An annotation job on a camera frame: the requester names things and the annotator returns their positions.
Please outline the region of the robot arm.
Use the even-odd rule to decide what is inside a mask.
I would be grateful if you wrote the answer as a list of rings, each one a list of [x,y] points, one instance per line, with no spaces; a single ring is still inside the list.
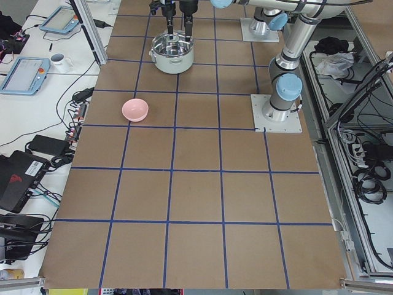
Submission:
[[[321,20],[332,18],[349,6],[349,1],[237,1],[237,5],[254,6],[254,19],[249,28],[257,32],[257,26],[265,24],[269,30],[278,31],[287,23],[288,13],[298,13],[282,51],[269,65],[273,93],[265,102],[261,113],[270,122],[285,122],[294,112],[292,105],[300,96],[303,84],[297,75],[299,59],[310,37]],[[152,50],[162,56],[173,56],[183,45],[193,47],[193,15],[198,1],[151,1],[150,13],[161,10],[167,29],[158,35],[162,48]]]
[[[198,10],[198,1],[179,1],[185,18],[186,36],[189,37],[193,26],[193,14]],[[288,21],[288,15],[280,9],[256,6],[252,18],[241,18],[243,41],[279,42],[278,31]]]

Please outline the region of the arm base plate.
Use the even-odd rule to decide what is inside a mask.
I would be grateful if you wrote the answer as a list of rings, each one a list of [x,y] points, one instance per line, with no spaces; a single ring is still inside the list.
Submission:
[[[270,104],[271,95],[251,95],[254,129],[267,133],[301,133],[302,126],[295,102],[290,109],[278,111]]]
[[[257,21],[254,18],[240,18],[240,22],[243,41],[279,42],[278,32],[270,30],[265,22]]]

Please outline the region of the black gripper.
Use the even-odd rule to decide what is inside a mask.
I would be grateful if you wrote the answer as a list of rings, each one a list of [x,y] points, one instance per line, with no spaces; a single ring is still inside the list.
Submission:
[[[180,0],[179,8],[184,14],[185,41],[190,42],[193,29],[193,14],[198,10],[198,0]]]
[[[173,40],[173,16],[176,14],[175,1],[153,0],[150,2],[149,7],[152,15],[156,15],[158,9],[161,9],[161,14],[166,17],[168,37],[170,40]]]

